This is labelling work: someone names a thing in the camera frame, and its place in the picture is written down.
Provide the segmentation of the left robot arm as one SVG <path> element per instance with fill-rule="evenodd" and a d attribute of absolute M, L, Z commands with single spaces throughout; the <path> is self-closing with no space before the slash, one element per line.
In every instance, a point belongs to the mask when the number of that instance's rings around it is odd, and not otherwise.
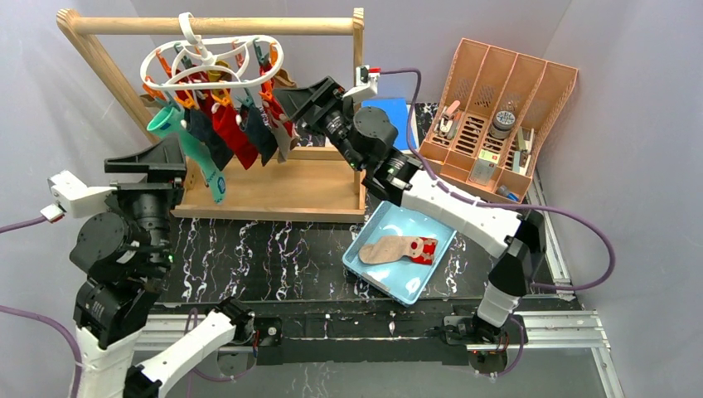
<path fill-rule="evenodd" d="M 71 394 L 164 397 L 218 348 L 249 339 L 255 315 L 226 298 L 164 351 L 134 363 L 136 342 L 172 267 L 171 212 L 184 195 L 187 161 L 171 133 L 142 152 L 106 160 L 104 170 L 140 180 L 108 187 L 69 255 L 86 276 L 75 299 L 80 367 Z"/>

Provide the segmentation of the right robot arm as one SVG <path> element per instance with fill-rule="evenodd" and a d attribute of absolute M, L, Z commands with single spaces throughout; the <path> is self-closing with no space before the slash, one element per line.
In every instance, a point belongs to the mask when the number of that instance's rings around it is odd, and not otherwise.
<path fill-rule="evenodd" d="M 545 218 L 523 205 L 488 203 L 439 178 L 419 155 L 395 147 L 398 129 L 378 107 L 358 107 L 374 95 L 367 77 L 344 90 L 332 77 L 303 88 L 275 88 L 284 114 L 311 133 L 323 135 L 356 171 L 363 186 L 382 201 L 417 211 L 465 235 L 496 259 L 468 335 L 493 342 L 528 293 L 529 278 L 545 259 Z"/>

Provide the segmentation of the white sock hanger with clips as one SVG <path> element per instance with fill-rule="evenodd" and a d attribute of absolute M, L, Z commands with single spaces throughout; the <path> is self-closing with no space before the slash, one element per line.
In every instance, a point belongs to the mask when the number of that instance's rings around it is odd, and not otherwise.
<path fill-rule="evenodd" d="M 177 18 L 183 38 L 152 50 L 139 77 L 154 99 L 181 108 L 197 108 L 199 92 L 250 89 L 274 78 L 284 63 L 284 49 L 271 36 L 204 38 L 189 12 Z"/>

